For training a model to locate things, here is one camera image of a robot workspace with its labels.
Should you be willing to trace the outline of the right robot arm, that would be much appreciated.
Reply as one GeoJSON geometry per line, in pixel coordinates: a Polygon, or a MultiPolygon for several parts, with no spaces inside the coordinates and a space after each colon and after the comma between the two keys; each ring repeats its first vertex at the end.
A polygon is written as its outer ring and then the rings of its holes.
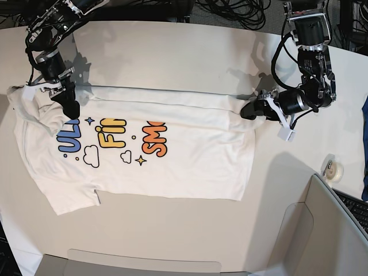
{"type": "Polygon", "coordinates": [[[26,16],[28,27],[25,52],[32,71],[40,73],[33,80],[33,72],[25,85],[26,96],[33,97],[37,90],[47,92],[52,101],[62,106],[63,113],[74,120],[80,116],[80,104],[71,80],[74,67],[67,67],[58,45],[75,30],[91,20],[95,10],[108,1],[30,1],[31,12],[26,16]]]}

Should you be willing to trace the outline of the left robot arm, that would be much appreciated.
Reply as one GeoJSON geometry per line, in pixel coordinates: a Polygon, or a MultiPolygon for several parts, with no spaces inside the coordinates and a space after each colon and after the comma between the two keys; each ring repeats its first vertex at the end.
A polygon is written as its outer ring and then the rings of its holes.
{"type": "Polygon", "coordinates": [[[328,44],[331,42],[331,24],[325,1],[285,1],[285,24],[289,33],[282,35],[271,60],[271,74],[282,91],[261,91],[244,106],[242,118],[255,120],[265,117],[270,121],[309,112],[317,113],[336,99],[335,75],[332,71],[328,44]],[[292,39],[298,48],[296,64],[301,73],[301,84],[285,84],[276,73],[276,63],[286,42],[292,39]]]}

